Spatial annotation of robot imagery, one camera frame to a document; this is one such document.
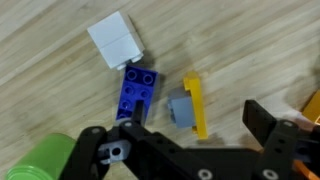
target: white lego brick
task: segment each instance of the white lego brick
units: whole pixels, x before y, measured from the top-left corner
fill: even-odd
[[[127,14],[119,11],[88,28],[88,32],[98,49],[135,32]]]
[[[99,50],[111,69],[116,67],[120,70],[126,67],[128,61],[139,61],[144,46],[137,33],[129,33]]]

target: wooden floor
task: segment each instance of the wooden floor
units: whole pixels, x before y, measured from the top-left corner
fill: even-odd
[[[241,122],[246,99],[277,117],[320,86],[319,0],[0,0],[0,175],[49,133],[112,127],[123,71],[110,70],[86,29],[117,10],[161,73],[147,128],[181,146],[259,149]],[[201,75],[210,138],[176,129],[168,92]],[[132,179],[121,164],[106,179]]]

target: gray lego connector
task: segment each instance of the gray lego connector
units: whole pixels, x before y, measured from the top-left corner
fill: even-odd
[[[195,118],[191,95],[183,88],[176,88],[169,93],[168,108],[171,120],[177,128],[195,126]]]

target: green cylinder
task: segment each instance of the green cylinder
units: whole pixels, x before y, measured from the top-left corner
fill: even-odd
[[[69,136],[48,135],[7,172],[6,180],[57,180],[74,145]]]

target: orange lego piece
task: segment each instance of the orange lego piece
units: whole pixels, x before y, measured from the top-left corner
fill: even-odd
[[[302,115],[315,124],[320,125],[320,91],[318,90],[304,108]]]
[[[320,125],[320,91],[318,90],[310,100],[309,104],[302,111],[302,115],[315,124]],[[297,170],[309,180],[320,180],[320,178],[308,169],[308,167],[299,160],[294,161]]]
[[[320,180],[320,178],[315,175],[312,171],[310,171],[306,165],[302,161],[295,160],[294,165],[309,180]]]
[[[198,134],[199,139],[208,139],[207,124],[204,114],[200,78],[197,72],[190,71],[183,78],[184,89],[190,91],[196,126],[192,131]]]

